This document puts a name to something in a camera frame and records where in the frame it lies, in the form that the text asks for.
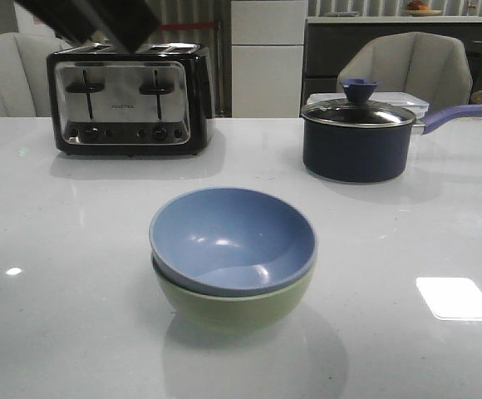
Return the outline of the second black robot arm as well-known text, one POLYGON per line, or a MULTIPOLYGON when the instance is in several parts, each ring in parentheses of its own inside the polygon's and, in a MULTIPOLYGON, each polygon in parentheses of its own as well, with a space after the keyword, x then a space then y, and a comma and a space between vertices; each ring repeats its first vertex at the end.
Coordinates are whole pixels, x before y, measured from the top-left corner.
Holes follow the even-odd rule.
POLYGON ((161 25, 145 1, 23 0, 18 3, 62 37, 84 44, 96 32, 134 53, 161 25))

